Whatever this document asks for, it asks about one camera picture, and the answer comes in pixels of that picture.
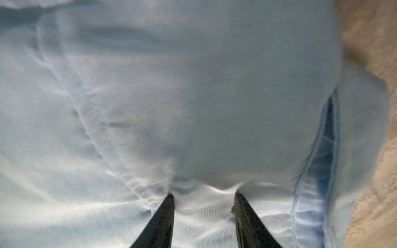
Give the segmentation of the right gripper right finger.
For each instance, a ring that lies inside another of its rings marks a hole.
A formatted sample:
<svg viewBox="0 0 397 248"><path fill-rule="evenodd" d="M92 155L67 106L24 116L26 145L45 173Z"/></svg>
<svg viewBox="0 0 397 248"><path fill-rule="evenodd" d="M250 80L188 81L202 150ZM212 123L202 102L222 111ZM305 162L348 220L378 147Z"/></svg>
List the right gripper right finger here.
<svg viewBox="0 0 397 248"><path fill-rule="evenodd" d="M282 248L240 192L235 194L232 214L239 248Z"/></svg>

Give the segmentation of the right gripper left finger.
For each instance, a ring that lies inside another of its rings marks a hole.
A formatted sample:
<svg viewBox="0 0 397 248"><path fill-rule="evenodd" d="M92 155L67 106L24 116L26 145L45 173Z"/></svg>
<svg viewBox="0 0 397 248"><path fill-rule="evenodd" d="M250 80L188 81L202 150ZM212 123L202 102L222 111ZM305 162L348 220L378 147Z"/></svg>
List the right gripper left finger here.
<svg viewBox="0 0 397 248"><path fill-rule="evenodd" d="M170 248L172 246L175 203L169 194L131 248Z"/></svg>

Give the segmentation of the light blue long sleeve shirt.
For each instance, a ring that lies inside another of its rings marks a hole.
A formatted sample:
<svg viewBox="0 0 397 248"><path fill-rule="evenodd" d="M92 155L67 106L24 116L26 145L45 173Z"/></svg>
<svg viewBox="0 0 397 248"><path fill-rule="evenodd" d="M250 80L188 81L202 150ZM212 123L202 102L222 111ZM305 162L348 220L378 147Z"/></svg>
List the light blue long sleeve shirt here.
<svg viewBox="0 0 397 248"><path fill-rule="evenodd" d="M1 247L341 248L387 133L334 1L1 1Z"/></svg>

